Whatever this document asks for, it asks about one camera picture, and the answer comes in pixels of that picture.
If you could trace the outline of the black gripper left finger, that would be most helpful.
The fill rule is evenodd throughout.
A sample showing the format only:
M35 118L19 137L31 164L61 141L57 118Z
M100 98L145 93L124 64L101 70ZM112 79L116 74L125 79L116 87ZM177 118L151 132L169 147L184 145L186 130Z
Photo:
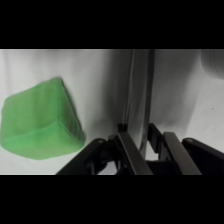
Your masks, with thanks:
M116 175L153 174L127 132L127 126L119 124L117 134L107 140L92 140L57 175L98 175L110 162L115 163Z

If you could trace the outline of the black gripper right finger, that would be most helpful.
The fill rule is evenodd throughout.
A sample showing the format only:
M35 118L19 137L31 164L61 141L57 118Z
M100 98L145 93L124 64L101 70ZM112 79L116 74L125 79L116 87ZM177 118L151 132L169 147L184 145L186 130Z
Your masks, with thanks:
M150 123L147 140L158 155L147 161L154 175L224 175L224 153L196 139L180 141L175 133L161 133Z

